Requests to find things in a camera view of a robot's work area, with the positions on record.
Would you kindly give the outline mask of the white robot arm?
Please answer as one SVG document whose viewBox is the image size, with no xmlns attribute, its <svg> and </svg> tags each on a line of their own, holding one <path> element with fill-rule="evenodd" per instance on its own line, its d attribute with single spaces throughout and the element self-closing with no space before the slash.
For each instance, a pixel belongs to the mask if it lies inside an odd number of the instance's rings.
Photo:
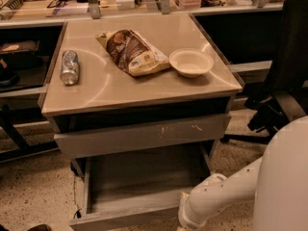
<svg viewBox="0 0 308 231">
<path fill-rule="evenodd" d="M 181 195 L 178 218 L 199 231 L 227 207 L 252 200 L 252 231 L 308 231 L 308 117 L 270 140 L 261 158 L 226 177 L 214 173 Z"/>
</svg>

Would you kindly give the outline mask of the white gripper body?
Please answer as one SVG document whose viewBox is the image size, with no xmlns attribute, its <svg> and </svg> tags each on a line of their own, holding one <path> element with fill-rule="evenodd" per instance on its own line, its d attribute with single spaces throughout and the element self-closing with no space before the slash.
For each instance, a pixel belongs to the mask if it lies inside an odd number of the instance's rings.
<svg viewBox="0 0 308 231">
<path fill-rule="evenodd" d="M 222 196 L 225 180 L 224 175 L 215 173 L 194 187 L 190 193 L 181 193 L 178 210 L 180 228 L 177 231 L 199 231 L 209 218 L 227 207 Z"/>
</svg>

